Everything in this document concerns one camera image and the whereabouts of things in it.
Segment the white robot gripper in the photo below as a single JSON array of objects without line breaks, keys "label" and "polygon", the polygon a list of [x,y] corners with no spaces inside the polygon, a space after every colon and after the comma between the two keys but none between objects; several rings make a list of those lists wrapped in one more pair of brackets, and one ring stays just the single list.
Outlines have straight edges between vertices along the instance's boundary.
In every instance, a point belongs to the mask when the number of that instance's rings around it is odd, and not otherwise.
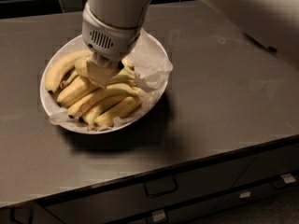
[{"label": "white robot gripper", "polygon": [[82,39],[94,52],[87,60],[87,78],[104,89],[119,73],[118,63],[127,56],[140,36],[141,27],[126,29],[104,24],[92,13],[89,4],[83,10]]}]

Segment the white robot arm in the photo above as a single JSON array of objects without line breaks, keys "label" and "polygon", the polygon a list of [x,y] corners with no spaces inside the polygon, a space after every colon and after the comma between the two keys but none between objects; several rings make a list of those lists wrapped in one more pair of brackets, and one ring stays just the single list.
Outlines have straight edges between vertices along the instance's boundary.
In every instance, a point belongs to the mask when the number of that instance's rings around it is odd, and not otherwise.
[{"label": "white robot arm", "polygon": [[[82,38],[93,52],[80,73],[104,88],[140,36],[152,0],[87,0]],[[299,61],[299,0],[200,0],[267,49]]]}]

